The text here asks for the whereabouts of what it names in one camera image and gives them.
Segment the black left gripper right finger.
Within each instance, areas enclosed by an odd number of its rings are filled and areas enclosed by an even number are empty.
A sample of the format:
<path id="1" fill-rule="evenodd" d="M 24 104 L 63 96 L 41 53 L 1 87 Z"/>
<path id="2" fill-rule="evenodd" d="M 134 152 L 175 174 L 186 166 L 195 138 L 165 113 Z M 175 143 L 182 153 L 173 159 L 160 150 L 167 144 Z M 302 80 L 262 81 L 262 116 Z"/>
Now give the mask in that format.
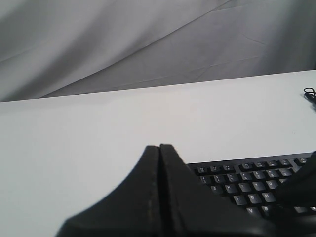
<path id="1" fill-rule="evenodd" d="M 214 194 L 172 145 L 159 147 L 158 190 L 168 236 L 274 237 L 275 227 Z"/>

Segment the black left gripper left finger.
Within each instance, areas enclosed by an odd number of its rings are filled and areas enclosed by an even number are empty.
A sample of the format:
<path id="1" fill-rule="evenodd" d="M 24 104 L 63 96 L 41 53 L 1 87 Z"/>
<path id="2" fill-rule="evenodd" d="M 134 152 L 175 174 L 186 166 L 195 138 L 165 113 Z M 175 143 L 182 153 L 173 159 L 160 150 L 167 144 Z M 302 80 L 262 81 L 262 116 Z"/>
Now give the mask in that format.
<path id="1" fill-rule="evenodd" d="M 59 237 L 159 237 L 159 148 L 147 146 L 129 175 L 98 203 L 67 219 Z"/>

